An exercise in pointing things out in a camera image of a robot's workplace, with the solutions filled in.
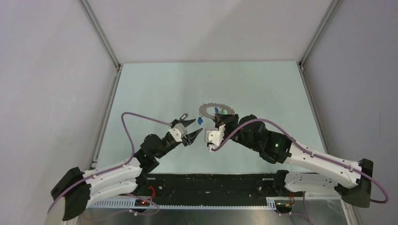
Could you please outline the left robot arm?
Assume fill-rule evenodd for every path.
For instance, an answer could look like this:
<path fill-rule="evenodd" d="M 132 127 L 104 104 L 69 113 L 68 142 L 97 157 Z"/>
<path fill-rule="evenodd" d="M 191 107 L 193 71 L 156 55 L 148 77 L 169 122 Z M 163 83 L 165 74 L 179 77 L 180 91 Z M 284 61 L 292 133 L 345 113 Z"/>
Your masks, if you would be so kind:
<path fill-rule="evenodd" d="M 178 145 L 192 145 L 203 130 L 188 133 L 192 120 L 173 120 L 163 138 L 147 135 L 138 151 L 114 165 L 81 171 L 69 169 L 51 190 L 53 203 L 48 210 L 46 224 L 55 219 L 56 225 L 66 225 L 80 216 L 89 206 L 115 195 L 143 195 L 148 191 L 146 175 L 158 165 L 162 158 Z"/>

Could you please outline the large toothed metal keyring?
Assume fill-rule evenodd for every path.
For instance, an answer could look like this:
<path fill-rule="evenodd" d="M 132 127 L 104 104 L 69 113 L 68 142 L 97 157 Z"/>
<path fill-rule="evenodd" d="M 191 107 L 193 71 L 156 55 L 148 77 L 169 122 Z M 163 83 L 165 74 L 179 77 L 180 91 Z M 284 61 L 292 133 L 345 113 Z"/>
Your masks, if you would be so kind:
<path fill-rule="evenodd" d="M 225 110 L 227 110 L 227 114 L 235 114 L 234 109 L 231 108 L 231 107 L 228 106 L 228 105 L 219 104 L 219 103 L 205 103 L 205 104 L 203 104 L 203 105 L 201 105 L 201 106 L 199 107 L 199 109 L 198 109 L 199 115 L 200 115 L 201 117 L 205 117 L 205 118 L 208 118 L 208 119 L 213 120 L 213 119 L 214 119 L 214 115 L 215 115 L 216 113 L 215 113 L 215 112 L 212 112 L 212 113 L 208 112 L 208 111 L 207 111 L 208 108 L 214 108 L 214 109 L 215 109 L 215 108 L 218 108 L 218 109 L 219 109 L 219 112 L 218 112 L 218 113 L 221 113 L 221 110 L 222 110 L 222 109 L 225 109 Z"/>

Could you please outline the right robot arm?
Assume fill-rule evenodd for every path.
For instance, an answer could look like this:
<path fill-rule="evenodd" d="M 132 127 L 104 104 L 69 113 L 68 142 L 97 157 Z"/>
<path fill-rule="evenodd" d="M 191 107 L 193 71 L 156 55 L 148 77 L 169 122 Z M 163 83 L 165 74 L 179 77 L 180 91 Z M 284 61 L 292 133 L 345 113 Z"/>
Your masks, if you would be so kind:
<path fill-rule="evenodd" d="M 352 161 L 313 150 L 296 141 L 280 126 L 254 115 L 216 114 L 214 128 L 205 131 L 205 142 L 211 152 L 218 151 L 228 140 L 257 152 L 271 164 L 289 164 L 310 170 L 282 171 L 273 182 L 273 191 L 284 196 L 288 192 L 338 193 L 350 205 L 368 208 L 371 203 L 373 162 Z"/>

